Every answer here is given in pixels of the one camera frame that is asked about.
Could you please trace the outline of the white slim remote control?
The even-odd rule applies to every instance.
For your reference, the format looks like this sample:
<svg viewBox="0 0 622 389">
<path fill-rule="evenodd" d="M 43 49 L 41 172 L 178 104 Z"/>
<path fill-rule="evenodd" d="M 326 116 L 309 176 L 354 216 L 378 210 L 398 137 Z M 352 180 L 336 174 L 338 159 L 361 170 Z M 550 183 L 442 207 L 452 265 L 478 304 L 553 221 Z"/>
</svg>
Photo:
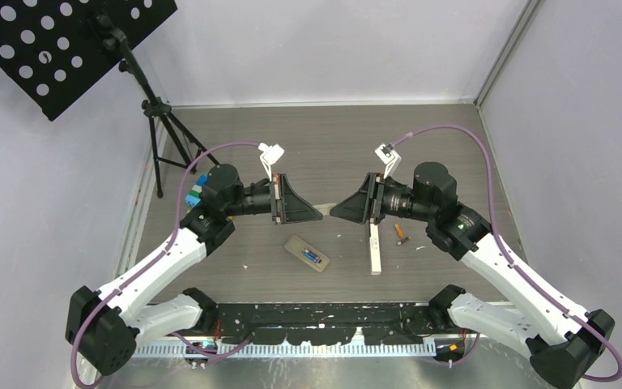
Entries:
<svg viewBox="0 0 622 389">
<path fill-rule="evenodd" d="M 382 273 L 381 266 L 381 247 L 379 238 L 379 228 L 376 224 L 369 225 L 369 258 L 370 274 L 378 276 Z"/>
</svg>

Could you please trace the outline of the blue battery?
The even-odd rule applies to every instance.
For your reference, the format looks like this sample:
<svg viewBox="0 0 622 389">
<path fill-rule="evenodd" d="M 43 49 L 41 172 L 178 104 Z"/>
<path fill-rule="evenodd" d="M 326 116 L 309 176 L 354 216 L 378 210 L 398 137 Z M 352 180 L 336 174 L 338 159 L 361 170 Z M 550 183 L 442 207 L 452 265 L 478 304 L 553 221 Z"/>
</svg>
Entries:
<svg viewBox="0 0 622 389">
<path fill-rule="evenodd" d="M 322 258 L 309 249 L 304 249 L 302 254 L 312 263 L 321 263 Z"/>
</svg>

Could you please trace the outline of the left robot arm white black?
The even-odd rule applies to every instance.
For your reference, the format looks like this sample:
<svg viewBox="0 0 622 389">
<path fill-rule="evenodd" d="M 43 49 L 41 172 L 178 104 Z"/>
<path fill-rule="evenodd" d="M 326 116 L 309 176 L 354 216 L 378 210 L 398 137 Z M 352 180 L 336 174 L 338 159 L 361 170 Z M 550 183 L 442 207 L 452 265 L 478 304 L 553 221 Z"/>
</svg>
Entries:
<svg viewBox="0 0 622 389">
<path fill-rule="evenodd" d="M 159 305 L 151 300 L 181 273 L 213 254 L 235 231 L 233 217 L 269 214 L 276 224 L 321 220 L 283 173 L 244 185 L 233 165 L 213 167 L 198 181 L 198 203 L 161 246 L 129 271 L 96 290 L 75 291 L 65 338 L 102 376 L 120 370 L 137 348 L 170 332 L 209 334 L 216 304 L 196 288 Z"/>
</svg>

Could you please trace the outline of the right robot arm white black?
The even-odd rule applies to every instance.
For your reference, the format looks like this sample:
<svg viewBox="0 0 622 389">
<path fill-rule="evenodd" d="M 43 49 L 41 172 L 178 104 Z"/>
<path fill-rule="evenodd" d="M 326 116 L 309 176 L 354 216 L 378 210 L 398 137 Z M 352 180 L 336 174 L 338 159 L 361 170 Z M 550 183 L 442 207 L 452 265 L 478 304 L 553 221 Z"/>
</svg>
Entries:
<svg viewBox="0 0 622 389">
<path fill-rule="evenodd" d="M 434 246 L 481 275 L 516 308 L 492 306 L 450 284 L 429 302 L 432 326 L 444 333 L 462 327 L 504 344 L 555 388 L 572 388 L 584 378 L 614 330 L 608 312 L 573 302 L 496 238 L 483 216 L 458 201 L 457 182 L 440 163 L 418 165 L 412 186 L 370 173 L 330 215 L 357 224 L 385 216 L 426 223 Z"/>
</svg>

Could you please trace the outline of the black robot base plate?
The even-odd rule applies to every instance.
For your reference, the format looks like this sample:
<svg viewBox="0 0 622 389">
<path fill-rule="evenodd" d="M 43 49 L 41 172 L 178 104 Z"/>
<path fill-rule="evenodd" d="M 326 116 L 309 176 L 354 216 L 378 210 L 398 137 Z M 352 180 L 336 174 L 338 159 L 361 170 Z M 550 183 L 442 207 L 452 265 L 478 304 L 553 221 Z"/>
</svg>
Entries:
<svg viewBox="0 0 622 389">
<path fill-rule="evenodd" d="M 419 344 L 427 336 L 464 332 L 439 310 L 413 302 L 220 303 L 204 321 L 204 327 L 178 333 L 234 345 L 247 340 L 250 345 L 318 346 L 345 345 L 357 335 L 367 345 Z"/>
</svg>

